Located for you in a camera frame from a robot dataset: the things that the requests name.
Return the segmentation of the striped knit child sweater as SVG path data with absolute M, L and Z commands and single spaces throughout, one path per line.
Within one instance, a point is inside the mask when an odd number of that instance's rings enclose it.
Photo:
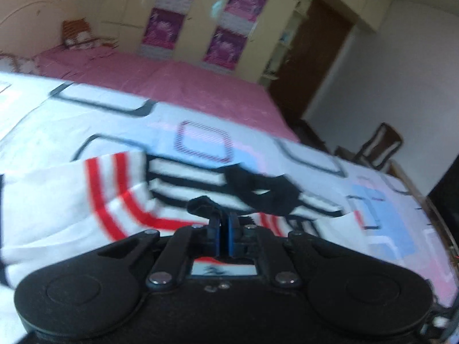
M 284 175 L 129 151 L 1 176 L 1 284 L 150 228 L 206 224 L 203 210 L 188 208 L 200 196 L 277 236 L 300 230 L 348 244 L 350 212 Z

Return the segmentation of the pink bed sheet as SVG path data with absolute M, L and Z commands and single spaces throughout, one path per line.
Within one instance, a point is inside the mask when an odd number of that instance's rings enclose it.
M 261 85 L 191 64 L 158 61 L 110 47 L 35 56 L 42 76 L 140 95 L 217 116 L 278 138 L 298 141 Z

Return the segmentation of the dark wooden chair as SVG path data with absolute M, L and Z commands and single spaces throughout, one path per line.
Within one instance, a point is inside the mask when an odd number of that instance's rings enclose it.
M 372 137 L 352 153 L 338 146 L 334 155 L 354 164 L 381 171 L 404 143 L 403 137 L 390 124 L 381 123 Z

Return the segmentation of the lower right purple poster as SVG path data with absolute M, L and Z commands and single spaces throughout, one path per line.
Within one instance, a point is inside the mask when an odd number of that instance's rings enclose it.
M 246 36 L 218 26 L 203 61 L 233 71 L 244 51 L 246 42 Z

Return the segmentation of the purple poster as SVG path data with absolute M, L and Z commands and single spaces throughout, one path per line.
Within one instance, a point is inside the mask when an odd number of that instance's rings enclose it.
M 255 22 L 268 0 L 229 0 L 225 12 Z
M 246 36 L 218 26 L 203 61 L 233 71 L 244 51 L 246 42 Z
M 173 50 L 183 26 L 185 15 L 153 8 L 142 43 L 152 47 Z

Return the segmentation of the wooden bed footboard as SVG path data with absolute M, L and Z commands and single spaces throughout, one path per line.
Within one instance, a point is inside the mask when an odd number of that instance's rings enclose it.
M 400 179 L 408 189 L 409 193 L 412 194 L 412 196 L 414 196 L 414 198 L 419 202 L 420 207 L 422 207 L 429 219 L 433 222 L 434 228 L 438 232 L 447 252 L 450 254 L 452 263 L 458 264 L 457 242 L 454 240 L 450 229 L 447 227 L 447 224 L 441 217 L 438 209 L 436 209 L 433 205 L 432 201 L 427 196 L 421 194 L 403 168 L 395 160 L 390 160 L 388 172 L 394 177 Z

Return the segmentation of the patterned white bed sheet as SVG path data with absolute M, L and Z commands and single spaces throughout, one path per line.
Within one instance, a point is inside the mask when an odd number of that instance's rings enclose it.
M 243 222 L 150 228 L 1 284 L 3 343 L 456 342 L 458 278 L 397 179 L 290 140 L 123 92 L 1 75 L 1 176 L 139 151 L 284 175 L 352 215 L 348 244 Z

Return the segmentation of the cream wardrobe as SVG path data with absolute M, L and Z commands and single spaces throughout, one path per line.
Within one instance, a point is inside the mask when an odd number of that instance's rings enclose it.
M 313 0 L 268 0 L 255 22 L 225 12 L 229 0 L 105 0 L 99 31 L 117 39 L 121 50 L 150 58 L 182 60 L 220 73 L 235 74 L 257 82 L 282 31 L 298 8 L 306 13 Z M 378 30 L 392 0 L 325 0 L 351 22 Z M 185 15 L 173 50 L 142 43 L 153 8 Z M 218 26 L 247 37 L 244 51 L 233 71 L 203 58 Z

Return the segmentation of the lower left purple poster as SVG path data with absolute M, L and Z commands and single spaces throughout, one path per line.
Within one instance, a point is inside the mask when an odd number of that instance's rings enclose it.
M 152 47 L 173 50 L 183 26 L 185 15 L 153 8 L 142 43 Z

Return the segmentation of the dark brown wooden door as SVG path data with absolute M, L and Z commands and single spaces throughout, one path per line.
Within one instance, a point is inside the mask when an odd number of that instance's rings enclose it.
M 313 0 L 269 93 L 287 122 L 299 120 L 319 90 L 352 23 L 322 0 Z

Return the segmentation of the cream corner shelf unit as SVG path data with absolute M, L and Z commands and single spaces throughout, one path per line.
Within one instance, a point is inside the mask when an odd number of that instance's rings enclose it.
M 286 24 L 282 34 L 277 41 L 274 50 L 271 53 L 258 83 L 265 87 L 269 88 L 270 84 L 277 80 L 279 77 L 277 73 L 282 65 L 282 63 L 288 58 L 289 52 L 293 48 L 293 41 L 297 34 L 298 28 L 306 17 L 305 13 L 302 13 L 298 8 L 293 10 L 291 17 L 289 18 L 288 23 Z

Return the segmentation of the upper right purple poster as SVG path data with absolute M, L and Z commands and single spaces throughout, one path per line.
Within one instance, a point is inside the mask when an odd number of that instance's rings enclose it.
M 225 12 L 255 22 L 268 0 L 229 0 Z

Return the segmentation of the white patterned pillow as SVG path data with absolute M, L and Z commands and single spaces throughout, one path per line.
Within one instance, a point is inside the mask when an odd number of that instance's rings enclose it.
M 0 71 L 25 75 L 40 75 L 39 66 L 34 59 L 6 53 L 0 54 Z

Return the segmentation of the cream rounded headboard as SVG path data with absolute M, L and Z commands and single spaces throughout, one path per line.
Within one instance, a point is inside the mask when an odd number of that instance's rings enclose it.
M 33 57 L 61 44 L 61 25 L 79 17 L 76 0 L 1 0 L 1 52 Z

